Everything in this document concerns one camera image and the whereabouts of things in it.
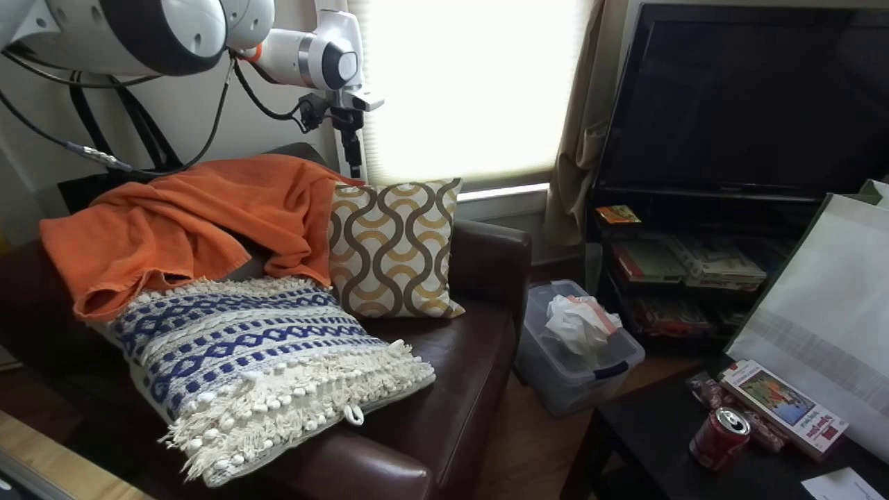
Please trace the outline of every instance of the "television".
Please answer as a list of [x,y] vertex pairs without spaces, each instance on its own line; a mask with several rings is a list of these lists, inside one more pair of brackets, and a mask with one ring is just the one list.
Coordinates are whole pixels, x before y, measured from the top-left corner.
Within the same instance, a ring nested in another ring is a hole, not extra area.
[[889,170],[889,10],[643,6],[600,192],[822,200]]

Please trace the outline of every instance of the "cable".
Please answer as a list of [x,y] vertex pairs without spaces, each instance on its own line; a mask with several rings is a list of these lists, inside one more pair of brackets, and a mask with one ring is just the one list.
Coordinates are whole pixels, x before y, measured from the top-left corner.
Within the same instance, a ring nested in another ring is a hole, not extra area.
[[[79,77],[81,77],[81,75],[72,75],[72,81],[58,81],[58,84],[63,84],[63,87],[79,87]],[[209,153],[209,146],[213,145],[213,138],[218,138],[218,132],[220,132],[225,99],[227,99],[227,81],[231,81],[231,67],[227,67],[227,75],[225,75],[225,84],[222,84],[222,92],[220,92],[220,103],[218,103],[218,113],[213,113],[211,132],[206,135],[206,142],[204,142],[204,146],[195,153],[195,159],[184,163],[184,170],[193,167],[193,163],[197,163],[197,160]],[[63,149],[69,149],[69,153],[86,156],[90,160],[97,160],[97,163],[102,163],[105,170],[133,170],[130,163],[125,163],[125,160],[120,160],[120,159],[113,159],[113,156],[108,156],[108,153],[102,153],[102,149],[86,146],[86,145],[74,145],[74,142],[63,142],[63,138],[43,131],[38,125],[33,125],[33,121],[5,98],[5,92],[0,92],[0,103],[4,103],[4,107],[9,107],[9,113],[16,116],[27,131],[33,131],[36,135],[43,135],[43,138],[47,138],[47,142],[54,142],[54,145],[58,145],[58,146],[63,146]]]
[[12,112],[12,116],[16,116],[27,131],[33,131],[36,135],[69,149],[69,142],[61,142],[58,135],[43,131],[38,125],[33,125],[16,105],[9,103],[9,98],[0,92],[0,103]]
[[113,156],[113,146],[108,145],[102,127],[97,125],[97,119],[95,119],[95,113],[93,113],[93,107],[90,107],[86,88],[69,87],[68,92],[69,92],[69,98],[72,98],[72,105],[74,105],[74,112],[79,112],[79,116],[81,116],[81,121],[84,121],[93,145],[95,145],[97,149],[105,149],[105,153]]
[[326,95],[304,95],[294,116],[301,132],[312,132],[316,125],[322,125],[327,112],[330,99]]
[[211,132],[206,135],[206,142],[204,142],[204,146],[195,153],[195,159],[184,163],[184,170],[193,167],[193,163],[197,163],[197,160],[206,156],[206,149],[213,145],[213,138],[218,138],[218,131],[220,131],[220,121],[222,121],[222,112],[225,112],[225,98],[227,98],[227,81],[231,81],[231,70],[234,70],[234,67],[236,67],[236,60],[231,60],[231,67],[227,67],[227,75],[225,75],[225,84],[222,84],[222,92],[220,92],[220,103],[218,103],[218,116],[213,116]]
[[281,119],[281,121],[283,121],[283,119],[294,119],[294,113],[301,112],[301,103],[298,103],[291,112],[286,112],[286,113],[268,107],[268,105],[255,98],[252,87],[247,84],[240,57],[234,56],[231,60],[234,60],[234,75],[240,77],[240,84],[245,87],[247,98],[252,99],[252,105],[255,105],[259,112],[265,112],[270,119]]
[[4,92],[0,92],[0,103],[4,103],[4,105],[12,112],[12,116],[16,116],[27,131],[33,131],[36,135],[58,145],[61,149],[79,153],[79,156],[84,156],[84,159],[90,159],[90,160],[95,160],[95,163],[102,163],[105,170],[116,170],[116,171],[130,171],[130,170],[133,170],[130,163],[125,163],[125,160],[120,160],[120,159],[113,159],[113,156],[108,156],[108,153],[102,153],[102,149],[95,149],[95,146],[90,146],[90,145],[79,145],[79,142],[63,142],[63,138],[43,131],[43,127],[33,125],[13,103],[9,103],[9,98],[5,98]]
[[63,77],[56,77],[56,75],[49,75],[49,71],[43,71],[43,70],[36,70],[36,67],[31,67],[23,56],[16,56],[16,52],[4,52],[9,60],[13,60],[16,67],[23,67],[26,71],[31,71],[31,75],[38,75],[38,77],[45,77],[45,81],[54,81],[54,84],[58,84],[58,87],[81,87],[81,88],[120,88],[120,87],[143,87],[143,84],[148,84],[148,81],[155,81],[155,77],[161,77],[161,75],[148,75],[148,77],[133,77],[133,81],[120,81],[120,84],[72,84],[72,81],[63,81]]
[[155,170],[184,167],[184,160],[177,159],[177,153],[166,142],[165,131],[155,125],[155,119],[148,113],[148,107],[140,103],[140,98],[129,87],[116,87],[113,92],[116,92],[122,107],[129,112],[130,125],[136,127]]

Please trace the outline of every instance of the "box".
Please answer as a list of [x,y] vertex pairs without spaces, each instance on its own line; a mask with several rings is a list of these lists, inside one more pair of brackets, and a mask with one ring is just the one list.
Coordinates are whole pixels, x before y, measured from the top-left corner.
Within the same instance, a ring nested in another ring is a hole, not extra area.
[[848,423],[833,412],[815,402],[808,395],[750,359],[727,366],[723,373],[723,385],[752,412],[766,417],[775,431],[791,439],[815,462],[825,459],[825,452],[848,431]]
[[612,396],[625,375],[645,359],[645,349],[627,331],[613,331],[609,346],[604,346],[595,360],[569,353],[558,335],[548,331],[548,305],[555,294],[586,296],[573,280],[527,288],[518,373],[533,385],[554,417],[563,417]]

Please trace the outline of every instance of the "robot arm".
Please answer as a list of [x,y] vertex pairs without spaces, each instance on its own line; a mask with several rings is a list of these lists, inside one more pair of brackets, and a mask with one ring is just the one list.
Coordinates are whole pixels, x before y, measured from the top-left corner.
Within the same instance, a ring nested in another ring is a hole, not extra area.
[[4,0],[0,46],[99,75],[193,75],[234,50],[272,84],[362,88],[354,14],[319,9],[313,34],[272,23],[276,0]]

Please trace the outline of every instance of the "plastic storage bin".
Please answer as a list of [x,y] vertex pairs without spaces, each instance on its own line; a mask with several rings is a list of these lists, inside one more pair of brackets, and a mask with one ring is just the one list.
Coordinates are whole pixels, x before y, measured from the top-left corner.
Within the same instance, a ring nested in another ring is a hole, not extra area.
[[645,349],[627,331],[613,331],[595,360],[569,353],[558,335],[548,331],[548,305],[555,294],[586,296],[573,280],[527,288],[518,373],[533,385],[554,417],[563,417],[612,396],[625,375],[645,359]]

